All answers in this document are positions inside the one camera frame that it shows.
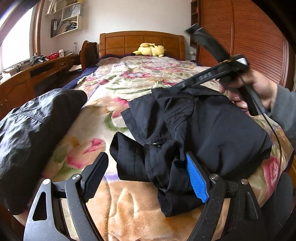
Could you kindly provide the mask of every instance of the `wire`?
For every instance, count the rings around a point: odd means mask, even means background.
[[[237,72],[237,75],[238,77],[240,78],[240,80],[246,85],[245,81],[243,80],[243,78],[238,74]],[[281,143],[279,141],[279,138],[276,134],[276,131],[272,128],[270,122],[268,121],[268,119],[266,118],[266,116],[264,115],[264,113],[262,112],[261,108],[259,108],[259,105],[258,103],[253,100],[254,104],[256,105],[257,109],[260,111],[261,115],[264,117],[264,119],[266,120],[266,122],[268,123],[270,129],[272,130],[272,132],[274,133],[275,137],[276,137],[276,140],[279,144],[279,152],[280,152],[280,159],[279,159],[279,172],[278,172],[278,175],[276,177],[276,187],[275,187],[275,190],[274,190],[274,196],[276,195],[276,189],[277,189],[277,186],[278,186],[278,182],[279,182],[279,177],[280,177],[280,173],[281,173],[281,159],[282,159],[282,152],[281,152]],[[280,224],[279,220],[278,220],[278,215],[276,213],[276,199],[274,198],[274,214],[275,214],[275,217],[276,217],[276,221],[277,223],[282,227],[282,225]]]

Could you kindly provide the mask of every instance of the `stuffed animal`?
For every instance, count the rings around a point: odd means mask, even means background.
[[[136,55],[149,55],[149,56],[159,56],[163,57],[165,53],[165,48],[161,45],[142,43],[137,51],[134,51]]]

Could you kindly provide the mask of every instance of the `floral blanket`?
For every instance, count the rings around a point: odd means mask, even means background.
[[[101,151],[105,151],[109,156],[108,169],[95,197],[87,203],[102,237],[109,241],[187,240],[202,207],[166,218],[160,210],[157,190],[151,183],[119,180],[116,162],[110,156],[109,147],[116,131],[133,138],[120,114],[128,108],[128,101],[151,93],[151,88],[173,86],[206,67],[168,57],[147,56],[107,58],[98,65],[99,68],[93,74],[78,82],[76,89],[85,91],[89,99],[56,147],[44,171],[44,178],[66,180],[75,173],[81,173]],[[203,85],[217,90],[219,83],[209,81]],[[280,165],[279,146],[266,121],[262,116],[251,118],[269,133],[273,141],[270,158],[264,160],[248,179],[262,206],[272,195],[277,175],[286,168],[293,148],[281,127],[269,120],[281,142],[283,154]],[[79,240],[66,203],[63,200],[69,231],[72,238]],[[226,199],[213,240],[221,236],[228,207],[229,200]],[[25,223],[27,215],[28,210],[17,218]]]

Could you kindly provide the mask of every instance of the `jacket sleeve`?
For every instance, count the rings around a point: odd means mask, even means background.
[[[282,127],[296,149],[296,93],[278,85],[276,101],[269,116]]]

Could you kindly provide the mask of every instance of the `human hand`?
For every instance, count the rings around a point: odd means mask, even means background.
[[[258,94],[258,97],[260,98],[264,108],[271,110],[276,99],[277,84],[269,78],[265,77],[263,74],[252,69],[242,74],[241,78],[244,82],[241,79],[237,79],[229,83],[229,87],[239,88],[244,86],[245,84],[251,85],[255,92]],[[238,94],[226,90],[221,84],[219,87],[219,91],[221,93],[227,91],[228,98],[231,101],[233,101],[243,111],[248,111],[247,103],[244,102]]]

